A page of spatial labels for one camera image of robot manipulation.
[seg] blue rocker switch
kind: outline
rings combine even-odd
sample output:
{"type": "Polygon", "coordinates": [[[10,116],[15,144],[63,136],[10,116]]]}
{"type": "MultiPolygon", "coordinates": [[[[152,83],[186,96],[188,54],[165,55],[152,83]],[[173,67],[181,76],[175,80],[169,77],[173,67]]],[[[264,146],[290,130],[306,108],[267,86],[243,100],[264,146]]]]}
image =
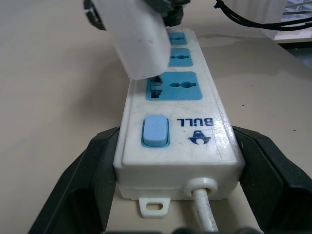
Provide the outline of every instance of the blue rocker switch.
{"type": "Polygon", "coordinates": [[[149,115],[143,122],[142,145],[162,148],[169,145],[168,119],[163,115],[149,115]]]}

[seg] beige table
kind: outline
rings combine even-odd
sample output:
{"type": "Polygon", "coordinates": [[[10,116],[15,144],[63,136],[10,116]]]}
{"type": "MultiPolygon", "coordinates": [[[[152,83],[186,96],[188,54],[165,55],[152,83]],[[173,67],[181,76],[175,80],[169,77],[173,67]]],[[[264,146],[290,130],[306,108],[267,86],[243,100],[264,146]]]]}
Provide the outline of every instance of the beige table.
{"type": "MultiPolygon", "coordinates": [[[[213,3],[193,0],[183,26],[198,35],[231,123],[270,136],[312,176],[312,71],[213,3]]],[[[88,24],[79,0],[1,4],[0,233],[22,234],[89,140],[120,125],[129,81],[108,33],[88,24]]],[[[198,230],[192,209],[172,202],[165,219],[143,219],[116,192],[108,230],[198,230]]],[[[212,209],[222,231],[257,228],[240,187],[212,209]]]]}

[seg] white power strip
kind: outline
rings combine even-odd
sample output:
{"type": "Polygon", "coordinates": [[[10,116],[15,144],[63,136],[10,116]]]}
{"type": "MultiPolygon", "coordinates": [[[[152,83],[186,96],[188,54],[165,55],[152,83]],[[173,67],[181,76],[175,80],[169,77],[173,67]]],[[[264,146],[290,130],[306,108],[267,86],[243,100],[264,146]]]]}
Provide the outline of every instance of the white power strip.
{"type": "MultiPolygon", "coordinates": [[[[170,200],[193,199],[192,191],[198,188],[207,188],[209,199],[227,198],[237,186],[244,167],[231,124],[194,32],[188,29],[171,32],[184,33],[187,43],[172,48],[187,48],[193,66],[169,66],[167,72],[194,72],[198,81],[194,86],[199,86],[202,98],[148,100],[148,81],[130,81],[114,167],[122,196],[138,199],[143,217],[164,217],[170,200]],[[150,123],[147,118],[150,115],[165,116],[167,128],[163,122],[156,126],[155,122],[150,123]],[[150,125],[149,136],[160,136],[162,139],[158,143],[165,141],[166,144],[160,143],[162,147],[144,145],[145,124],[150,125]],[[147,204],[155,203],[162,204],[162,209],[146,208],[147,204]]],[[[183,92],[195,89],[184,87],[183,83],[174,86],[182,86],[183,92]]],[[[166,94],[163,90],[160,97],[166,94]]]]}

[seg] white cable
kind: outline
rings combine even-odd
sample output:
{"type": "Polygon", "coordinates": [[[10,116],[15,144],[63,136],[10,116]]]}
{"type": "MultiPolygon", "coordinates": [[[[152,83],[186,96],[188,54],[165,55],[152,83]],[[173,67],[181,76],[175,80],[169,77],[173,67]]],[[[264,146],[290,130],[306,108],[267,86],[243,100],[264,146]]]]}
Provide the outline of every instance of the white cable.
{"type": "Polygon", "coordinates": [[[211,211],[207,190],[205,188],[193,190],[196,210],[205,232],[218,232],[214,215],[211,211]]]}

